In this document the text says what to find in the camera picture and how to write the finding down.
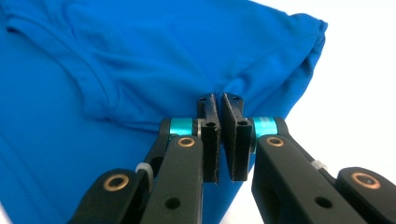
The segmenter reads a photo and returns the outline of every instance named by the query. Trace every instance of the white cable tie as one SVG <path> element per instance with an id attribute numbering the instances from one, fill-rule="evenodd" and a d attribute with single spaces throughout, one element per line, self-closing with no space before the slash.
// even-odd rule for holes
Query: white cable tie
<path id="1" fill-rule="evenodd" d="M 203 119 L 197 119 L 197 137 L 199 138 L 201 138 L 202 121 Z"/>
<path id="2" fill-rule="evenodd" d="M 136 166 L 135 172 L 144 170 L 148 174 L 148 192 L 151 192 L 152 186 L 154 185 L 154 172 L 152 171 L 151 165 L 146 162 L 140 162 Z"/>
<path id="3" fill-rule="evenodd" d="M 323 164 L 321 161 L 312 161 L 311 164 L 315 167 L 315 169 L 325 169 L 327 171 L 327 165 Z"/>

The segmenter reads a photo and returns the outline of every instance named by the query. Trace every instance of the white background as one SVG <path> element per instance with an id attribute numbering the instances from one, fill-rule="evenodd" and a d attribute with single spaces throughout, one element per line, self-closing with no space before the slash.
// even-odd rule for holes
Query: white background
<path id="1" fill-rule="evenodd" d="M 396 3 L 257 2 L 329 23 L 314 78 L 286 119 L 293 138 L 334 177 L 360 166 L 396 184 Z M 249 182 L 221 223 L 262 223 Z"/>

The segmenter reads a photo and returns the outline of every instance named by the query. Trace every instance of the cyan spacer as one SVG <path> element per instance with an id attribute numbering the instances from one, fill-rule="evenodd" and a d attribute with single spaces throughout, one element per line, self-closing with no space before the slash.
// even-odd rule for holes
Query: cyan spacer
<path id="1" fill-rule="evenodd" d="M 270 117 L 257 117 L 253 118 L 254 130 L 256 132 L 256 142 L 257 140 L 267 134 L 277 134 L 277 126 L 274 118 Z"/>
<path id="2" fill-rule="evenodd" d="M 171 119 L 170 134 L 192 135 L 192 119 Z"/>

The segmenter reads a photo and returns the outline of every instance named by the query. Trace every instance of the black plastic part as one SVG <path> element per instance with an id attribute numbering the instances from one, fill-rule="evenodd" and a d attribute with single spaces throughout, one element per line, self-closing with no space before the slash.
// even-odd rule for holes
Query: black plastic part
<path id="1" fill-rule="evenodd" d="M 269 143 L 271 137 L 277 139 L 274 144 Z M 281 135 L 259 138 L 252 192 L 265 223 L 365 223 L 300 149 Z"/>
<path id="2" fill-rule="evenodd" d="M 177 143 L 184 137 L 193 139 L 193 146 L 182 147 Z M 172 139 L 141 224 L 201 223 L 203 148 L 196 136 Z"/>
<path id="3" fill-rule="evenodd" d="M 119 190 L 105 189 L 106 181 L 114 175 L 125 175 L 127 185 Z M 144 212 L 144 201 L 148 195 L 147 175 L 143 171 L 115 169 L 109 171 L 93 183 L 82 198 L 71 224 L 78 223 L 137 223 Z"/>
<path id="4" fill-rule="evenodd" d="M 248 179 L 253 124 L 243 117 L 241 97 L 224 93 L 222 97 L 223 144 L 232 181 Z"/>
<path id="5" fill-rule="evenodd" d="M 161 164 L 163 162 L 163 157 L 165 156 L 166 148 L 168 147 L 169 142 L 169 130 L 171 127 L 170 119 L 163 119 L 161 122 L 160 130 L 152 145 L 148 155 L 146 156 L 144 162 L 151 165 L 154 176 L 157 176 L 158 171 L 161 168 Z"/>
<path id="6" fill-rule="evenodd" d="M 286 138 L 288 138 L 291 143 L 304 155 L 304 157 L 309 161 L 312 162 L 315 159 L 311 157 L 311 155 L 309 155 L 308 152 L 306 152 L 303 147 L 300 146 L 300 144 L 297 143 L 297 141 L 294 140 L 294 138 L 290 135 L 289 133 L 289 128 L 288 125 L 286 124 L 285 120 L 282 118 L 274 118 L 275 123 L 276 123 L 276 127 L 277 127 L 277 133 L 278 135 L 282 135 Z M 332 177 L 327 170 L 321 168 L 318 170 L 323 177 L 325 177 L 327 179 L 327 181 L 332 184 L 334 186 L 335 184 L 335 178 Z"/>
<path id="7" fill-rule="evenodd" d="M 360 167 L 339 172 L 337 190 L 369 223 L 396 223 L 396 186 Z"/>
<path id="8" fill-rule="evenodd" d="M 197 118 L 194 130 L 196 135 L 200 133 L 199 137 L 204 143 L 204 181 L 218 183 L 221 127 L 213 93 L 204 95 L 198 100 Z"/>

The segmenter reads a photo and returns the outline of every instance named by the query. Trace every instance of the blue shirt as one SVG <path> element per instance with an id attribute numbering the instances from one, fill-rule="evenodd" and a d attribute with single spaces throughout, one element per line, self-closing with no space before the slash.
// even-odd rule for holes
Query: blue shirt
<path id="1" fill-rule="evenodd" d="M 195 118 L 209 92 L 285 118 L 326 28 L 245 0 L 0 0 L 0 201 L 14 223 L 65 223 L 100 174 L 134 170 L 161 120 Z M 240 185 L 221 155 L 204 223 Z"/>

